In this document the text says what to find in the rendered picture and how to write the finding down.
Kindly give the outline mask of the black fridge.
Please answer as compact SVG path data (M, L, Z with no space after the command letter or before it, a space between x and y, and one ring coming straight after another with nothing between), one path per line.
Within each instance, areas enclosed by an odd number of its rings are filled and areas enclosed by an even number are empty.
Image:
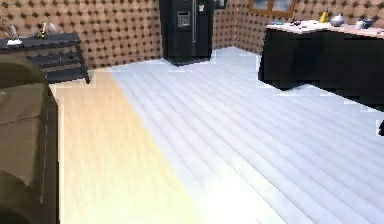
M214 0L197 0L192 43L192 0L159 0L163 57L175 66L207 61L212 54Z

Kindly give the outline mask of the wooden framed window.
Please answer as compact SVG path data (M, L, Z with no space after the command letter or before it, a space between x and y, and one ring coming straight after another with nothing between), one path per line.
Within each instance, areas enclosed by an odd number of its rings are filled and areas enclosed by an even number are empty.
M293 14L296 0L249 0L250 13L289 18Z

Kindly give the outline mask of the black kitchen counter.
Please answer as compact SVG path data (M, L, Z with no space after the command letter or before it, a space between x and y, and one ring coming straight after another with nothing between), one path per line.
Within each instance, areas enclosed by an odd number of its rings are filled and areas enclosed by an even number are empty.
M311 84L384 112L384 35L307 22L269 25L258 79L280 90Z

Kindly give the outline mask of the black shelf unit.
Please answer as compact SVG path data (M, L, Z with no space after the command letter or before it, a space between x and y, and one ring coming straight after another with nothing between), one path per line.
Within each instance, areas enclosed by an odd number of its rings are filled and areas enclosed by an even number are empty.
M28 56L34 64L44 71L50 83L60 83L84 78L90 83L88 69L80 47L77 32L47 35L44 39L21 38L21 44L8 45L8 40L0 38L0 55L27 53L41 50L56 50L44 56Z

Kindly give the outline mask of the brown sofa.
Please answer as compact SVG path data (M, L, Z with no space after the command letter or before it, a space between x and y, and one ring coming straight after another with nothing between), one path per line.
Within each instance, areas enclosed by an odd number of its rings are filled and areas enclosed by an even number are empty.
M42 70L0 55L0 224L59 224L58 106Z

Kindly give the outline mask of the grey round kettle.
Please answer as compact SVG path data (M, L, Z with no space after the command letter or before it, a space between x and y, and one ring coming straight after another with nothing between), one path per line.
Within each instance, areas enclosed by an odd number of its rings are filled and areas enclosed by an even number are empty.
M337 14L330 20L330 24L333 27L340 27L344 24L344 18L341 13Z

